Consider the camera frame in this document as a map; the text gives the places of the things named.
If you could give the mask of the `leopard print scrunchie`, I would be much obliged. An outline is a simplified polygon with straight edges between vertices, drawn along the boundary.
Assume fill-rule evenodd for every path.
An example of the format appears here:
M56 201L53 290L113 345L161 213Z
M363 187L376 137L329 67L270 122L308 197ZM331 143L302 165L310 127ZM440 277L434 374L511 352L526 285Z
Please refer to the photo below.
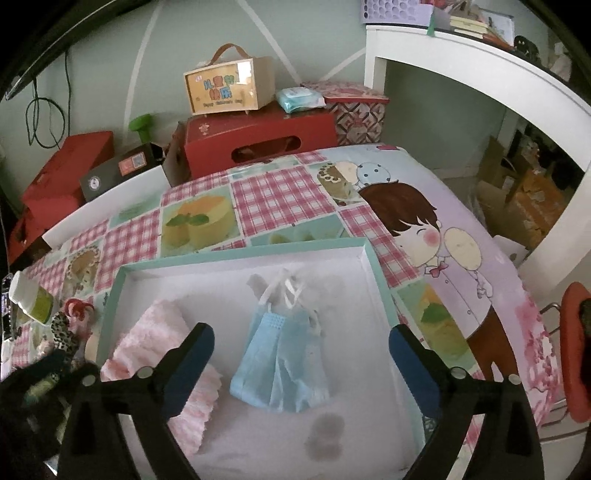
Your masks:
M63 312L56 312L50 323L53 336L53 347L74 357L80 346L78 336L69 328L69 319Z

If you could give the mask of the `patterned red gift box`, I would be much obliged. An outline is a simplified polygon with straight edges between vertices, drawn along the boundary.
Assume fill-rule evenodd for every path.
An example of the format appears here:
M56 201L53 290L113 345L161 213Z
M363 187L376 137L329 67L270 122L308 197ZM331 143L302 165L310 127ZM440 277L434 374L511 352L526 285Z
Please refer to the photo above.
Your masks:
M381 142L390 102L386 95L353 82L304 82L301 87L325 98L325 107L334 116L339 146Z

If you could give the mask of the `purple perforated basket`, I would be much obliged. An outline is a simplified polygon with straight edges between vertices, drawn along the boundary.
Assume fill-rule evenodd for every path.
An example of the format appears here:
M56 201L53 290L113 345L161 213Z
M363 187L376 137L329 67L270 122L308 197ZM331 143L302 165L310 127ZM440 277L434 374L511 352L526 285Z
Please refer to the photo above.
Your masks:
M361 20L365 24L428 26L434 6L419 0L363 0Z

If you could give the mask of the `blue wet wipes pack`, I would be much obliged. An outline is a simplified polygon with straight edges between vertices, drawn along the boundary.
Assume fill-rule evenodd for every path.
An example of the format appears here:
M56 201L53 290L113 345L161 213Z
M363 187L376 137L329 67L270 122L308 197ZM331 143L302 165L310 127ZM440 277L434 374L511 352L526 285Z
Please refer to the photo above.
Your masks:
M318 91L305 87L291 87L277 91L276 102L287 114L325 108L324 96Z

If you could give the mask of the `large red gift bag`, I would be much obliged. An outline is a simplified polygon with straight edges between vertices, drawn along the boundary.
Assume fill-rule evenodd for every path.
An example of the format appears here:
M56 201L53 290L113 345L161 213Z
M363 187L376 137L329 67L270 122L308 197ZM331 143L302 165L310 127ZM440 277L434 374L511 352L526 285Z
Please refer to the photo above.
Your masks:
M25 189L23 212L9 240L9 262L15 263L42 235L85 203L80 180L114 156L113 133L72 135Z

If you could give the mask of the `patterned cake tablecloth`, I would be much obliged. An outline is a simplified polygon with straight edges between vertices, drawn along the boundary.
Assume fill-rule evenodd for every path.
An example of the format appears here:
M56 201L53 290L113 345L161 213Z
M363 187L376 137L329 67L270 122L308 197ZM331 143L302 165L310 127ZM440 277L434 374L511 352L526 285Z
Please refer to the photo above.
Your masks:
M534 418L550 412L558 362L514 263L458 197L406 150L351 146L233 167L115 216L73 214L76 234L25 269L55 298L102 311L119 269L222 249L365 238L400 319L483 378L519 373Z

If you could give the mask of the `black box with dial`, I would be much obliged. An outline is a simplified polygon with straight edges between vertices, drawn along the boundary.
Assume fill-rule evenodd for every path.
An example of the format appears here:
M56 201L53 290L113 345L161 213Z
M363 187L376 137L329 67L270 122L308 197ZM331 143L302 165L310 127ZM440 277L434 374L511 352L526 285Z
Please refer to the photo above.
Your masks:
M126 180L159 166L164 158L164 149L148 142L99 164L79 180L85 201L90 202Z

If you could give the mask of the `green dumbbell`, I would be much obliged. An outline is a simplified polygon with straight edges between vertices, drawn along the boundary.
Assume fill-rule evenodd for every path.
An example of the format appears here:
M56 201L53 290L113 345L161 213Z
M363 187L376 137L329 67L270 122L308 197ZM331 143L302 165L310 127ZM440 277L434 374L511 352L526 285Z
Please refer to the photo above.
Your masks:
M149 143L151 141L151 127L153 117L151 114L139 115L131 119L128 123L128 129L138 135L140 143Z

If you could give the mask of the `blue face mask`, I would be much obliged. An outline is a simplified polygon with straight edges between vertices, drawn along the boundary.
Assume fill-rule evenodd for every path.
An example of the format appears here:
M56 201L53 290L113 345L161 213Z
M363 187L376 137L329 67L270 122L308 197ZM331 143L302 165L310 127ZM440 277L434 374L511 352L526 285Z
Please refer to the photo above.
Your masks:
M318 310L307 284L287 269L260 292L229 393L252 407L301 413L329 401Z

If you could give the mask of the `white pill bottle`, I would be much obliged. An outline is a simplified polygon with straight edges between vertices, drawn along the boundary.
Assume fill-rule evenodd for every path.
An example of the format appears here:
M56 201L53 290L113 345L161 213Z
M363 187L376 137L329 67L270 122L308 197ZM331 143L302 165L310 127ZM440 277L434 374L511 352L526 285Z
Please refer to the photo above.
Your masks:
M46 324L54 311L52 294L22 271L16 272L9 288L9 299L33 320Z

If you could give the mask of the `teal shallow cardboard tray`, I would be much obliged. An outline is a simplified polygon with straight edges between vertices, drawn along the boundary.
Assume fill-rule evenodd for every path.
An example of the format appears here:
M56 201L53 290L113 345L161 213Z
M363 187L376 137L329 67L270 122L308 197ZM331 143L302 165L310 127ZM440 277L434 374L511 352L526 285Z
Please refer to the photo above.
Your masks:
M400 479L424 445L389 352L398 321L362 238L162 258L122 267L96 359L158 300L214 333L221 395L190 463L203 479Z

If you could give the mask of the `red stool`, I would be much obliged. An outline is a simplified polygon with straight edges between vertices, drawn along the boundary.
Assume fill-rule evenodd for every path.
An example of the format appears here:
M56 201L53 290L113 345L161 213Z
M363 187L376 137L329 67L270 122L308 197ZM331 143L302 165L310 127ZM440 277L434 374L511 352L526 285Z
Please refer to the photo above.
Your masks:
M590 393L581 379L586 332L580 319L581 304L589 299L589 290L580 282L573 282L565 290L560 307L563 387L571 417L578 423L590 420Z

